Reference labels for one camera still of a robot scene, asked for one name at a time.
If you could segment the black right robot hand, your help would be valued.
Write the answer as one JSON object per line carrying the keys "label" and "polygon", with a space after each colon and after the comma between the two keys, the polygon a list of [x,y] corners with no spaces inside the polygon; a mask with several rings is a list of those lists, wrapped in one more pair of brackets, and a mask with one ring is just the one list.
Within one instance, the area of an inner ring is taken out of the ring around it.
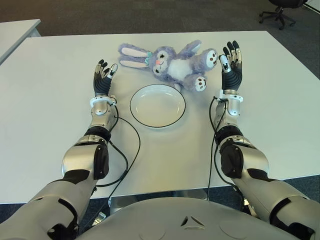
{"label": "black right robot hand", "polygon": [[227,42],[227,47],[223,47],[223,54],[219,56],[221,65],[221,88],[223,91],[237,91],[242,83],[242,53],[237,41]]}

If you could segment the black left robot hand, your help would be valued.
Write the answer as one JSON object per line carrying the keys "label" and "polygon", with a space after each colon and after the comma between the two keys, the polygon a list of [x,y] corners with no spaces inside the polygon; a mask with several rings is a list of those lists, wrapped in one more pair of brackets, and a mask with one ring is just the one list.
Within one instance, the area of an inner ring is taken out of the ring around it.
{"label": "black left robot hand", "polygon": [[107,66],[108,63],[102,59],[95,67],[93,76],[93,90],[95,96],[109,95],[112,79],[116,75],[118,65],[114,63],[111,67]]}

